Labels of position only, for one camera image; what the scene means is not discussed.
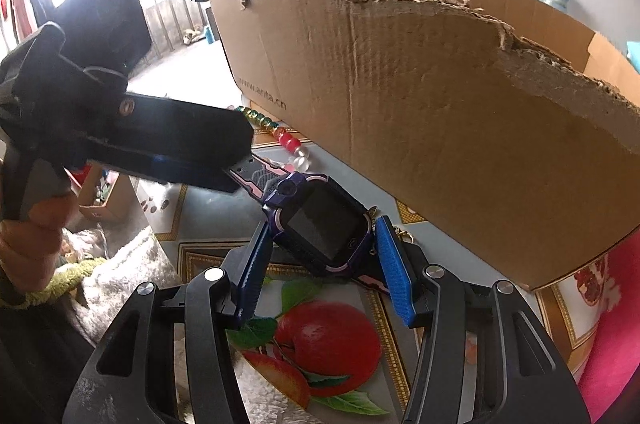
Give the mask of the green knit sleeve forearm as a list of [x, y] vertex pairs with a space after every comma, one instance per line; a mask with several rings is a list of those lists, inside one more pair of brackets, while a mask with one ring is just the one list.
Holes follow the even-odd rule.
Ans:
[[92, 275], [96, 267], [103, 265], [105, 258], [89, 258], [58, 267], [47, 286], [38, 292], [20, 293], [1, 270], [1, 307], [24, 310], [32, 306], [52, 304], [72, 292], [81, 282]]

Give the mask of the person's left hand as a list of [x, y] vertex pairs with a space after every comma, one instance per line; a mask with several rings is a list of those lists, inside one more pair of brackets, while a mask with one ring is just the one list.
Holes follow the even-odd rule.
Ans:
[[50, 282], [62, 248], [62, 230], [77, 212], [67, 192], [34, 205], [24, 222], [1, 223], [1, 267], [18, 292], [39, 292]]

